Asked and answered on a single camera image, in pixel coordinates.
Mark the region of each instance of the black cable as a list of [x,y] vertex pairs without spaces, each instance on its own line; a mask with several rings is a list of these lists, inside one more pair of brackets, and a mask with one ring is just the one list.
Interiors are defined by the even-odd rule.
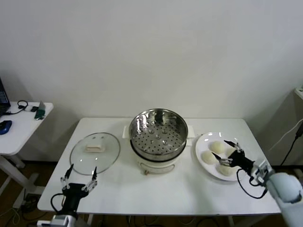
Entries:
[[[25,102],[26,105],[20,105],[20,102]],[[18,104],[18,108],[21,109],[21,110],[19,110],[18,112],[15,112],[15,113],[5,112],[5,113],[3,113],[3,115],[14,115],[14,114],[18,114],[18,113],[24,111],[24,110],[28,107],[28,102],[25,101],[25,100],[19,100],[19,101],[17,102],[17,104]]]
[[152,223],[150,223],[150,224],[147,224],[146,223],[146,216],[144,216],[144,225],[145,226],[148,226],[148,227],[164,227],[164,226],[162,226],[162,225],[154,225],[153,223],[156,221],[156,219],[152,222]]
[[258,186],[261,185],[260,183],[258,183],[258,184],[253,184],[253,183],[252,183],[253,179],[254,179],[253,177],[250,178],[250,185],[251,185],[251,186],[253,186],[253,187],[258,187]]
[[289,149],[287,155],[285,156],[285,158],[284,158],[284,160],[283,160],[283,162],[281,163],[280,166],[282,166],[282,165],[284,164],[284,162],[286,161],[286,159],[287,159],[289,153],[290,153],[290,152],[292,151],[292,149],[293,149],[294,143],[297,141],[298,138],[299,138],[299,137],[296,135],[296,137],[294,138],[294,141],[293,141],[293,143],[292,143],[292,145],[291,145],[291,147],[290,147],[290,149]]
[[249,193],[243,188],[243,186],[242,186],[242,184],[241,184],[241,182],[240,182],[240,180],[239,180],[239,172],[240,172],[241,170],[243,170],[243,169],[238,169],[238,171],[237,171],[237,180],[238,180],[238,183],[239,183],[241,189],[242,189],[248,196],[250,196],[250,197],[252,197],[252,198],[254,198],[254,199],[257,199],[257,200],[262,199],[262,198],[266,195],[267,189],[264,189],[262,195],[259,196],[259,197],[256,197],[256,196],[253,196],[253,195],[249,194]]
[[63,195],[63,193],[57,193],[57,194],[55,194],[55,195],[53,195],[53,196],[51,197],[51,206],[52,206],[53,210],[56,211],[56,213],[58,213],[58,210],[57,210],[56,207],[53,205],[53,199],[54,199],[56,196],[58,196],[58,195]]
[[186,222],[186,223],[180,221],[180,219],[177,219],[177,220],[178,220],[178,222],[181,223],[182,225],[188,226],[188,225],[190,225],[191,223],[193,223],[195,219],[196,219],[196,218],[193,217],[189,222]]
[[217,222],[217,220],[214,219],[213,217],[201,219],[201,220],[197,223],[196,227],[198,227],[203,221],[209,220],[209,219],[212,220],[212,221],[216,224],[217,227],[220,227],[220,226],[219,226],[219,223]]
[[46,214],[47,214],[47,212],[45,212],[43,215],[41,215],[41,216],[39,216],[39,217],[37,217],[37,218],[31,218],[31,219],[24,217],[24,213],[22,213],[21,216],[22,216],[22,218],[23,218],[25,221],[35,221],[35,220],[38,220],[38,219],[44,217]]

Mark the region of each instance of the white table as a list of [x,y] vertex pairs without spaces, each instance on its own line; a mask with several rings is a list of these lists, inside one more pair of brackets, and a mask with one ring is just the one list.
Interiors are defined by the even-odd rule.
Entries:
[[[265,158],[260,146],[242,119],[185,119],[192,125],[196,139],[202,133],[221,131],[239,139],[247,157]],[[98,174],[98,185],[80,201],[78,212],[90,214],[124,215],[252,215],[280,213],[268,193],[256,200],[247,196],[237,182],[214,178],[198,163],[195,141],[186,147],[173,171],[162,175],[144,175],[137,166],[128,140],[122,139],[123,128],[130,118],[83,118],[67,144],[41,198],[38,208],[52,211],[50,198],[61,192],[60,177],[70,167],[70,153],[83,137],[95,132],[109,132],[120,141],[121,152],[117,161],[105,172]],[[90,176],[72,171],[70,182],[87,183]],[[251,187],[249,177],[243,186],[253,195],[261,195],[262,188]],[[54,199],[61,207],[62,198]]]
[[[11,108],[8,111],[15,113],[19,111],[17,102],[11,102]],[[39,103],[28,103],[29,105],[39,106]],[[45,103],[45,117],[53,109],[52,103]],[[17,183],[26,188],[26,194],[41,194],[44,187],[35,186],[34,182],[38,177],[38,174],[32,174],[29,179],[27,179],[23,174],[18,171],[6,158],[11,159],[17,167],[23,168],[25,165],[16,155],[28,139],[32,136],[35,130],[43,122],[43,120],[35,120],[35,113],[22,111],[14,115],[5,115],[0,117],[0,122],[11,120],[12,126],[8,133],[0,135],[0,169],[5,172],[9,177],[6,179],[4,184],[0,188],[0,194],[3,192],[10,179],[14,179]],[[16,202],[14,203],[14,208],[19,208],[23,200],[24,191],[20,193]]]

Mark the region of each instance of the table leg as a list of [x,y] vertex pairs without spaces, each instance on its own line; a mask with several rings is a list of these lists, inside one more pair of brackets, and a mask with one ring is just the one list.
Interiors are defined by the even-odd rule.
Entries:
[[5,182],[3,183],[3,185],[1,185],[1,187],[0,187],[0,195],[3,193],[4,189],[5,189],[6,186],[9,184],[10,180],[11,180],[11,177],[8,176],[8,177],[6,178],[6,180],[5,180]]
[[89,226],[91,226],[91,223],[92,223],[92,221],[93,221],[93,218],[94,218],[94,215],[93,215],[93,214],[89,214],[89,219],[87,220],[87,224],[88,224]]
[[0,156],[0,169],[27,190],[34,190],[34,184],[2,156]]
[[25,164],[22,162],[19,155],[5,156],[5,158],[15,163],[16,167],[19,169],[23,169],[25,167]]
[[0,169],[14,179],[18,184],[23,187],[23,190],[17,197],[13,208],[20,208],[24,196],[27,194],[41,195],[45,187],[35,186],[34,182],[38,178],[39,174],[33,173],[29,179],[27,179],[16,167],[14,167],[8,160],[0,156]]

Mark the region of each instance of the steamed bun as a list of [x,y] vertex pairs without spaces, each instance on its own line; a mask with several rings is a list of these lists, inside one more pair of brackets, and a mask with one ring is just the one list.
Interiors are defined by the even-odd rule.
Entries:
[[231,168],[229,166],[219,165],[218,169],[219,169],[219,172],[225,176],[231,176],[236,172],[235,168]]
[[212,154],[210,150],[204,151],[201,155],[202,160],[207,164],[215,164],[218,162],[218,160],[215,158],[215,156]]
[[212,150],[216,154],[224,153],[224,145],[220,141],[212,142],[210,145],[210,150]]

